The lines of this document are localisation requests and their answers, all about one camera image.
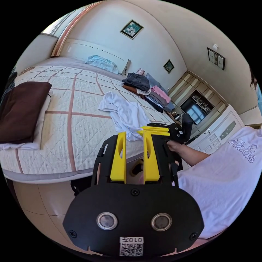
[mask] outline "person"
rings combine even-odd
[[[261,93],[261,89],[259,87],[259,84],[257,82],[257,79],[254,76],[253,71],[251,70],[251,67],[249,67],[250,69],[250,73],[251,73],[251,83],[250,83],[250,87],[251,89],[255,89],[256,93],[257,93],[257,104],[258,104],[258,108],[261,112],[262,115],[262,93]]]
[[[199,239],[221,233],[245,208],[258,183],[262,172],[262,130],[243,127],[210,155],[174,141],[167,145],[191,166],[178,172],[178,183],[201,210],[204,229]],[[142,162],[139,165],[133,174],[143,170]],[[143,172],[139,175],[143,183]]]

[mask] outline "white cloth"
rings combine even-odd
[[[35,127],[35,134],[34,134],[34,141],[32,143],[22,143],[22,144],[11,144],[11,143],[5,143],[0,144],[0,150],[6,150],[6,149],[24,149],[24,150],[40,150],[41,146],[41,135],[42,135],[42,129],[44,125],[44,114],[49,106],[49,103],[51,101],[51,95],[53,94],[53,91],[49,91],[49,96],[47,96],[44,105],[40,111],[36,127]]]
[[[142,90],[136,88],[136,91],[137,91],[137,93],[140,94],[140,95],[145,95],[145,96],[147,96],[147,95],[150,95],[150,94],[151,94],[151,88],[150,88],[148,91],[142,91]]]
[[[200,239],[229,227],[251,198],[262,171],[262,130],[243,127],[195,166],[178,172],[179,188],[198,203]]]
[[[142,126],[149,124],[150,121],[137,102],[129,102],[115,93],[107,92],[98,109],[110,113],[116,131],[118,133],[126,132],[128,141],[143,139],[137,131],[141,130]]]

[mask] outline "brown pillow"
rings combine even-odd
[[[36,123],[51,89],[46,82],[24,82],[14,87],[0,109],[0,143],[33,142]]]

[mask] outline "cabinet handle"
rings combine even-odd
[[[208,129],[207,131],[205,131],[205,133],[204,134],[207,134],[207,133],[209,133],[210,135],[211,135],[211,133],[210,133],[210,131],[209,131],[210,129]]]

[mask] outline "kettle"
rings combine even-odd
[[[178,120],[180,119],[180,117],[181,117],[181,115],[179,115],[179,114],[175,114],[175,115],[174,115],[174,119],[175,119],[175,121],[178,121]]]

